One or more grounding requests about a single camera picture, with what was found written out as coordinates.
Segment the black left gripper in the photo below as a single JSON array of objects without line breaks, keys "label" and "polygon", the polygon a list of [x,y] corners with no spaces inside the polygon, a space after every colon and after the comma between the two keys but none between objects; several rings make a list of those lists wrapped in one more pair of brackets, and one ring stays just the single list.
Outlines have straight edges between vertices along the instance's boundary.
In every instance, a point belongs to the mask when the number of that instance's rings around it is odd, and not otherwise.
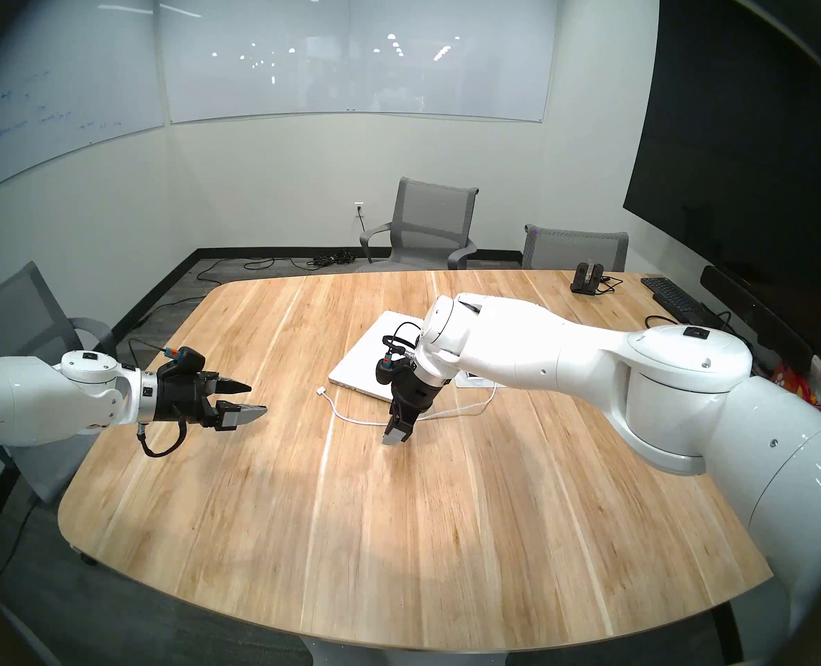
[{"label": "black left gripper", "polygon": [[220,377],[217,371],[166,374],[155,373],[157,390],[153,422],[178,422],[214,428],[217,432],[236,430],[266,415],[268,407],[217,401],[215,408],[208,397],[249,393],[252,387],[230,377]]}]

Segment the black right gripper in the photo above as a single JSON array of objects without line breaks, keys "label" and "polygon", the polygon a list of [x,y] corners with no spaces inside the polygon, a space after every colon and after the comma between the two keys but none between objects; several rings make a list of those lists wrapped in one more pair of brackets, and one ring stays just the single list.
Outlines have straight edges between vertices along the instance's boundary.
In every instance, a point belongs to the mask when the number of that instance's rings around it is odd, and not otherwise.
[{"label": "black right gripper", "polygon": [[403,443],[413,434],[417,419],[434,403],[435,397],[446,384],[436,379],[434,384],[419,378],[412,365],[393,365],[390,369],[392,401],[390,422],[386,425],[381,444],[393,446]]}]

